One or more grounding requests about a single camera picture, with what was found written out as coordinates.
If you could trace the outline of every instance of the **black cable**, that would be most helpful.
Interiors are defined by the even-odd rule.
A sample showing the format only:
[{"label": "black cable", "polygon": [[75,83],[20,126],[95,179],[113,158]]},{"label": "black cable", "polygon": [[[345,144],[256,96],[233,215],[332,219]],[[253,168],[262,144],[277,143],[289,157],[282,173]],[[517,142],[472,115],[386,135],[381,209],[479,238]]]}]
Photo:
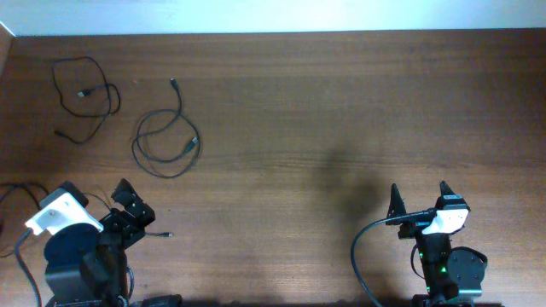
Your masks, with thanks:
[{"label": "black cable", "polygon": [[417,270],[415,269],[415,264],[413,263],[413,258],[414,258],[414,256],[415,256],[415,251],[416,251],[416,250],[417,250],[417,245],[415,244],[415,245],[413,246],[413,248],[411,249],[411,256],[409,256],[409,261],[411,262],[411,269],[413,270],[413,272],[414,272],[417,276],[421,277],[422,279],[425,279],[425,277],[423,277],[423,276],[421,276],[421,274],[417,273]]},{"label": "black cable", "polygon": [[357,246],[358,240],[360,240],[360,237],[366,231],[368,231],[372,227],[377,226],[379,224],[387,223],[387,222],[391,222],[391,221],[397,221],[397,220],[405,219],[407,217],[417,217],[417,216],[425,215],[425,214],[430,214],[430,212],[429,211],[419,211],[419,212],[414,212],[414,213],[408,213],[406,215],[399,216],[399,217],[383,218],[383,219],[381,219],[379,221],[375,221],[375,222],[371,223],[370,225],[364,227],[362,230],[360,230],[360,232],[355,236],[355,239],[352,241],[352,244],[351,244],[352,269],[354,269],[354,271],[355,271],[355,275],[357,276],[358,282],[360,282],[360,285],[364,288],[364,291],[368,294],[369,299],[375,304],[375,306],[382,307],[380,302],[377,300],[377,298],[375,298],[374,294],[372,294],[372,292],[369,290],[368,286],[366,285],[366,283],[364,282],[362,276],[360,275],[360,272],[359,272],[358,266],[357,266],[357,260],[355,259],[355,247]]},{"label": "black cable", "polygon": [[129,302],[131,296],[133,295],[133,290],[135,289],[135,274],[133,274],[133,270],[131,269],[129,264],[127,264],[127,274],[129,274],[130,281],[129,294],[127,295],[127,302]]},{"label": "black cable", "polygon": [[[183,114],[183,99],[182,99],[182,96],[180,95],[180,89],[178,88],[177,80],[172,78],[171,79],[171,86],[177,92],[178,109],[177,110],[174,110],[174,109],[159,109],[159,110],[155,110],[155,111],[152,111],[152,112],[146,114],[146,116],[144,116],[144,118],[138,124],[135,139],[133,140],[133,143],[131,144],[131,151],[133,153],[133,158],[135,159],[135,162],[138,164],[138,166],[142,170],[146,171],[148,174],[150,174],[150,175],[152,175],[154,177],[162,178],[162,179],[172,179],[172,178],[180,177],[182,174],[189,171],[191,169],[191,167],[195,165],[195,163],[197,162],[197,159],[200,156],[201,144],[202,144],[202,140],[201,140],[199,131],[197,130],[197,127]],[[144,126],[144,123],[146,123],[147,120],[151,119],[152,117],[154,117],[156,115],[162,114],[162,113],[172,113],[174,116],[165,126],[163,126],[162,128],[159,128],[158,130],[152,130],[152,131],[148,131],[148,132],[145,132],[145,133],[141,132],[142,127]],[[193,131],[195,132],[195,137],[190,142],[188,142],[186,144],[186,146],[183,148],[183,150],[182,150],[182,152],[180,154],[178,154],[177,156],[175,156],[173,158],[170,158],[170,159],[159,159],[159,158],[155,158],[155,157],[153,157],[153,156],[151,156],[151,155],[144,152],[144,150],[142,149],[142,145],[141,145],[141,139],[142,138],[146,138],[146,137],[152,136],[152,135],[157,135],[157,134],[169,129],[179,119],[183,119],[185,122],[187,122],[189,124],[189,126],[193,129]],[[197,148],[195,149],[195,153],[194,153],[193,157],[191,158],[191,160],[189,161],[188,165],[186,165],[186,167],[184,167],[180,172],[178,172],[178,173],[176,173],[174,175],[171,175],[171,176],[162,175],[162,174],[159,174],[157,172],[154,172],[154,171],[151,171],[151,170],[147,169],[142,164],[141,160],[139,160],[139,158],[137,157],[137,153],[136,153],[136,151],[138,150],[140,152],[140,154],[143,156],[143,158],[145,160],[147,160],[148,162],[169,164],[169,163],[172,163],[172,162],[175,162],[175,161],[178,161],[178,160],[182,159],[186,154],[189,154],[194,149],[194,147],[197,147]]]},{"label": "black cable", "polygon": [[92,194],[92,193],[88,193],[88,192],[83,192],[83,195],[88,195],[88,196],[91,196],[91,197],[94,197],[96,199],[98,199],[109,211],[110,209],[112,209],[111,206],[109,206],[106,201],[104,201],[102,198],[100,198],[98,195],[95,195],[95,194]]},{"label": "black cable", "polygon": [[[16,191],[18,188],[20,188],[32,198],[32,201],[34,202],[34,205],[37,207],[38,211],[42,210],[42,208],[40,207],[40,202],[36,198],[34,193],[29,189],[29,187],[39,188],[45,193],[46,196],[49,195],[49,190],[46,187],[44,187],[42,184],[36,183],[36,182],[2,182],[0,183],[0,188],[5,188],[5,187],[9,187],[9,189],[0,196],[0,203],[2,203],[2,201],[5,200],[6,197],[8,197],[10,194]],[[14,254],[14,250],[11,250],[7,254],[0,255],[0,258],[7,258],[13,254]]]},{"label": "black cable", "polygon": [[[107,101],[108,101],[108,111],[105,112],[105,113],[102,113],[102,114],[85,114],[85,113],[77,113],[77,112],[74,112],[73,110],[71,110],[69,107],[67,107],[67,105],[65,104],[64,102],[64,98],[62,96],[62,92],[61,92],[61,88],[59,88],[59,84],[57,83],[57,79],[55,78],[55,67],[59,64],[59,63],[62,63],[62,62],[69,62],[69,61],[91,61],[93,62],[96,67],[99,69],[99,71],[101,72],[101,76],[102,76],[102,81],[103,81],[103,84],[99,85],[99,86],[96,86],[95,88],[92,88],[92,89],[84,89],[84,90],[81,90],[78,95],[80,97],[85,97],[85,96],[89,96],[91,95],[95,90],[98,90],[100,88],[104,88],[106,90],[106,94],[107,94]],[[65,109],[67,112],[69,112],[72,116],[75,116],[77,118],[82,118],[82,119],[101,119],[99,121],[99,124],[96,126],[96,128],[83,140],[81,141],[78,141],[74,138],[72,138],[71,136],[68,136],[67,134],[65,134],[64,132],[61,132],[59,130],[55,130],[54,133],[57,135],[57,136],[60,136],[60,137],[64,137],[66,138],[68,141],[74,143],[74,144],[78,144],[78,145],[81,145],[81,144],[85,144],[87,143],[93,136],[95,136],[95,134],[98,132],[98,130],[101,128],[101,125],[102,123],[104,123],[104,121],[106,120],[106,118],[108,116],[111,116],[111,115],[114,115],[116,114],[119,109],[121,108],[121,96],[119,95],[119,90],[118,90],[118,87],[115,86],[114,84],[111,84],[107,81],[106,79],[106,75],[104,74],[104,71],[102,70],[101,66],[99,65],[99,63],[97,61],[95,61],[95,59],[93,59],[92,57],[90,56],[80,56],[80,57],[75,57],[75,58],[66,58],[66,59],[60,59],[60,60],[57,60],[53,63],[53,66],[51,67],[51,76],[53,78],[53,84],[55,86],[55,89],[57,90],[57,93],[59,93],[59,102],[61,104],[61,107],[63,109]],[[110,88],[112,88],[115,92],[116,92],[116,96],[118,97],[118,106],[116,107],[115,110],[112,111],[112,95],[110,94]]]},{"label": "black cable", "polygon": [[25,233],[17,240],[17,243],[15,243],[14,248],[14,254],[17,258],[17,263],[19,264],[20,268],[25,272],[26,278],[31,283],[32,290],[34,291],[34,295],[36,296],[36,305],[38,307],[42,307],[42,298],[40,297],[40,291],[38,290],[38,285],[36,284],[36,281],[34,280],[34,277],[32,277],[31,271],[28,269],[28,267],[25,264],[25,261],[20,256],[20,246],[23,244],[23,242],[28,238],[28,236],[32,233],[31,229],[27,229]]}]

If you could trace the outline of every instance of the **white robot part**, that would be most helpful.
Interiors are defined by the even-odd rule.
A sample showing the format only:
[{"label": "white robot part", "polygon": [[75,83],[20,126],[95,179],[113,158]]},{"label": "white robot part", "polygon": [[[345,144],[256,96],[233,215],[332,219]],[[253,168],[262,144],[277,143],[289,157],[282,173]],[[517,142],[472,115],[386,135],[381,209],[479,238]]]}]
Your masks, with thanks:
[{"label": "white robot part", "polygon": [[438,210],[433,222],[422,230],[424,235],[451,234],[461,229],[467,220],[468,209]]},{"label": "white robot part", "polygon": [[32,229],[35,235],[42,234],[46,229],[56,234],[61,229],[76,223],[88,223],[95,226],[99,232],[104,227],[97,222],[68,192],[64,192],[48,204],[34,217],[26,221],[25,225]]}]

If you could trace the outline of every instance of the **white wall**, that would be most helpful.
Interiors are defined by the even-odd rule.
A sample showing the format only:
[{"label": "white wall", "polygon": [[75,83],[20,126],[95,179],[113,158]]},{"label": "white wall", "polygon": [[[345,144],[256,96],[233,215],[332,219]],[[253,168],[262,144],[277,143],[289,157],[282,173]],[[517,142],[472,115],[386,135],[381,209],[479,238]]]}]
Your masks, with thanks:
[{"label": "white wall", "polygon": [[546,0],[0,0],[16,36],[546,26]]}]

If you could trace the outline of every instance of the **wooden table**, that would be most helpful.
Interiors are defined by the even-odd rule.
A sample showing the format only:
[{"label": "wooden table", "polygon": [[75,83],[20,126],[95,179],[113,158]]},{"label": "wooden table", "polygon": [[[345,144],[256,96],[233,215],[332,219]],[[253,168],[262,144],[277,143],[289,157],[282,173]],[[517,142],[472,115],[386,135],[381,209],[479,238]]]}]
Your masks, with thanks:
[{"label": "wooden table", "polygon": [[[62,110],[51,80],[54,60],[77,55],[93,56],[123,98],[83,146],[53,134],[85,136],[95,123]],[[76,97],[97,84],[92,67],[59,74],[68,103],[98,108]],[[176,107],[169,78],[203,153],[190,173],[161,180],[137,168],[130,145],[144,113]],[[351,269],[354,234],[386,215],[391,183],[418,211],[444,179],[472,209],[453,246],[490,259],[481,301],[536,306],[546,297],[545,85],[545,30],[17,38],[0,83],[0,172],[105,197],[127,178],[155,209],[148,230],[175,234],[128,250],[134,299],[225,303],[368,302]],[[165,157],[189,133],[178,125],[149,146]],[[23,193],[2,203],[2,247],[34,210]],[[107,213],[95,200],[89,211]],[[379,297],[410,299],[426,289],[410,268],[414,242],[396,232],[366,234],[357,257]],[[23,248],[45,301],[48,237]],[[34,305],[13,257],[0,259],[0,283],[3,304]]]}]

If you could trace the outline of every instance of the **cable connector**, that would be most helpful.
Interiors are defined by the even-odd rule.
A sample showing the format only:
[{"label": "cable connector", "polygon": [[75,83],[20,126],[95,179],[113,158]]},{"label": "cable connector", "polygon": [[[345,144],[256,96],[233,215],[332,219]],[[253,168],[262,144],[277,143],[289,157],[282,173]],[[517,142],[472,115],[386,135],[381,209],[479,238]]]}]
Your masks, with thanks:
[{"label": "cable connector", "polygon": [[199,139],[197,138],[197,136],[191,139],[191,141],[189,141],[189,143],[186,145],[186,148],[184,149],[184,154],[191,152],[198,142],[199,142]]},{"label": "cable connector", "polygon": [[81,90],[80,92],[78,92],[78,97],[79,98],[84,98],[84,97],[87,97],[89,95],[91,95],[91,93],[93,93],[95,89],[84,89],[84,90]]},{"label": "cable connector", "polygon": [[171,78],[171,86],[173,89],[178,90],[178,83],[175,78]]},{"label": "cable connector", "polygon": [[163,232],[163,233],[146,233],[147,236],[156,236],[160,238],[171,238],[173,236],[172,232]]}]

